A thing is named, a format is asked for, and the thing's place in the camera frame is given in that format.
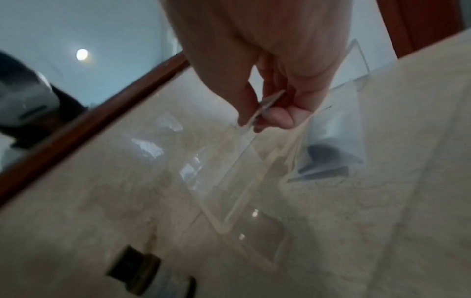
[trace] black bottle cap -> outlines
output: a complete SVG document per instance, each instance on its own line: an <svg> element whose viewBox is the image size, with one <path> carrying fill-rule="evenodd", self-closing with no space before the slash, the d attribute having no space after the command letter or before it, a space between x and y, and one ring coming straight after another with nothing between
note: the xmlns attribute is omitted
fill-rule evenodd
<svg viewBox="0 0 471 298"><path fill-rule="evenodd" d="M108 271L107 276L128 283L137 275L143 263L144 254L127 246Z"/></svg>

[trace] plastic bag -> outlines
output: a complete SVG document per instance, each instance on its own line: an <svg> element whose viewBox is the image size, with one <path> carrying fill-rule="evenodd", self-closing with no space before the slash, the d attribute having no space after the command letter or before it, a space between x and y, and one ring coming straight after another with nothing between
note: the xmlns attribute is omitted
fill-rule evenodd
<svg viewBox="0 0 471 298"><path fill-rule="evenodd" d="M358 92L353 82L329 92L306 124L288 158L288 181L348 176L353 165L366 163Z"/></svg>

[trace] wooden edge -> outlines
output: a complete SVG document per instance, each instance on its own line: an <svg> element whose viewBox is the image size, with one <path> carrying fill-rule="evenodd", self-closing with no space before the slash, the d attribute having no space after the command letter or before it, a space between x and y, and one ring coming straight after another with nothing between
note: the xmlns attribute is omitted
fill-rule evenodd
<svg viewBox="0 0 471 298"><path fill-rule="evenodd" d="M0 207L111 122L189 66L183 53L163 62L103 104L69 123L0 174Z"/></svg>
<svg viewBox="0 0 471 298"><path fill-rule="evenodd" d="M414 51L410 33L397 0L376 0L397 58Z"/></svg>

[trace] marble countertop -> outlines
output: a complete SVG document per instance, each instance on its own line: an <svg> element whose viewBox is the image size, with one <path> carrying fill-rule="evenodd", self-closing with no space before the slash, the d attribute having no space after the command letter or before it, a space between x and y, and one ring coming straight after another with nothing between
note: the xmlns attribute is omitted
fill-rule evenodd
<svg viewBox="0 0 471 298"><path fill-rule="evenodd" d="M277 272L227 247L175 172L236 119L190 69L1 211L0 293L131 297L104 276L130 244L195 276L197 297L469 297L471 32L357 87L369 167L288 184L280 158L251 200L291 234ZM252 146L264 159L289 134Z"/></svg>

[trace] mirror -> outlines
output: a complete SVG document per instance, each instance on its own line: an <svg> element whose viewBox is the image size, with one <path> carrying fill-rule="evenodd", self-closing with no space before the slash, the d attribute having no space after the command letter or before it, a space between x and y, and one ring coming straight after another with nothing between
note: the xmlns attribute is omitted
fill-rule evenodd
<svg viewBox="0 0 471 298"><path fill-rule="evenodd" d="M156 0L1 7L0 171L181 50Z"/></svg>

